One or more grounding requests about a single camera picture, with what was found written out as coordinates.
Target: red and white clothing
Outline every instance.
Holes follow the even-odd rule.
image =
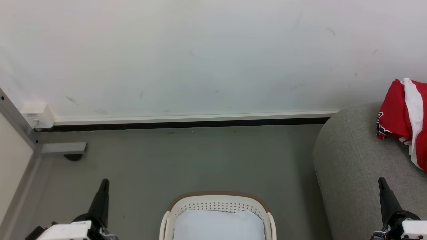
[[[409,146],[411,161],[427,172],[427,84],[395,80],[377,118],[377,136],[397,138]]]

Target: white plastic basket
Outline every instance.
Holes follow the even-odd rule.
[[[266,240],[276,240],[276,226],[267,205],[257,196],[228,191],[197,192],[175,199],[163,216],[159,240],[173,240],[175,219],[188,209],[238,213],[251,211],[262,219]]]

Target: gray fabric upholstery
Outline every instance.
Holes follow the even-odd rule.
[[[379,177],[404,210],[427,220],[427,173],[411,162],[407,146],[376,137],[380,106],[339,111],[317,138],[314,166],[335,240],[366,240],[381,229]]]

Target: white wall socket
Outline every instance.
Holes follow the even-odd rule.
[[[46,103],[26,103],[21,114],[33,129],[51,128],[55,123],[55,115]]]

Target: gray floor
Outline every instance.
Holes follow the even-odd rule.
[[[109,230],[122,240],[158,239],[170,202],[183,193],[231,190],[261,197],[278,239],[331,239],[312,165],[321,125],[145,129],[44,134],[87,141],[85,159],[44,158],[12,239],[85,213],[103,178]]]

